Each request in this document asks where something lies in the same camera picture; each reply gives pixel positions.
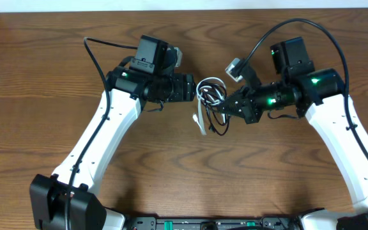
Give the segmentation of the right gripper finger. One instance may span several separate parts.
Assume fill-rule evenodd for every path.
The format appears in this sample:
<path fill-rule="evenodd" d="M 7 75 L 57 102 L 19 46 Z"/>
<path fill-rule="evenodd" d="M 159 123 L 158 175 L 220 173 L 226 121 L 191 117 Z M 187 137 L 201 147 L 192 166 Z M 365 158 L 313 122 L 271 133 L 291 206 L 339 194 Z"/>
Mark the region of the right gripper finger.
<path fill-rule="evenodd" d="M 250 88 L 247 86 L 242 86 L 240 89 L 236 90 L 234 93 L 226 97 L 224 101 L 219 104 L 219 107 L 240 106 L 244 103 L 244 101 L 246 101 L 249 93 Z"/>
<path fill-rule="evenodd" d="M 217 111 L 221 114 L 227 114 L 229 116 L 235 116 L 239 118 L 245 117 L 242 110 L 237 107 L 217 107 Z"/>

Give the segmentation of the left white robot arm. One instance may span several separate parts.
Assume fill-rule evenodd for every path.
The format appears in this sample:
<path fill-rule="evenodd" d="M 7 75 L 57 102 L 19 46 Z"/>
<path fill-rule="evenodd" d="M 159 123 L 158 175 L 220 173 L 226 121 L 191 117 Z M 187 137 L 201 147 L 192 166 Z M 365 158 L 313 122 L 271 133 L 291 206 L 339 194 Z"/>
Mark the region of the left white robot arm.
<path fill-rule="evenodd" d="M 123 229 L 125 215 L 97 198 L 123 136 L 148 102 L 193 101 L 193 75 L 174 71 L 181 65 L 179 48 L 143 35 L 134 49 L 108 74 L 99 73 L 99 106 L 73 150 L 50 176 L 37 174 L 30 184 L 37 229 Z"/>

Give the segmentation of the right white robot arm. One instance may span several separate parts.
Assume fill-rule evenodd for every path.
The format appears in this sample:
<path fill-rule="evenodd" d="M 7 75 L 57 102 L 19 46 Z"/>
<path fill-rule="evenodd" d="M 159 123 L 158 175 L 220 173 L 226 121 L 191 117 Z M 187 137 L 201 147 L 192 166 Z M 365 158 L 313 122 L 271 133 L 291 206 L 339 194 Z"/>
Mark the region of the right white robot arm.
<path fill-rule="evenodd" d="M 272 45 L 271 52 L 281 81 L 264 86 L 248 68 L 241 75 L 246 84 L 217 110 L 257 123 L 264 111 L 294 105 L 297 115 L 307 119 L 330 151 L 355 212 L 307 211 L 297 216 L 290 229 L 368 229 L 368 134 L 352 99 L 344 98 L 341 77 L 333 68 L 315 70 L 300 37 Z"/>

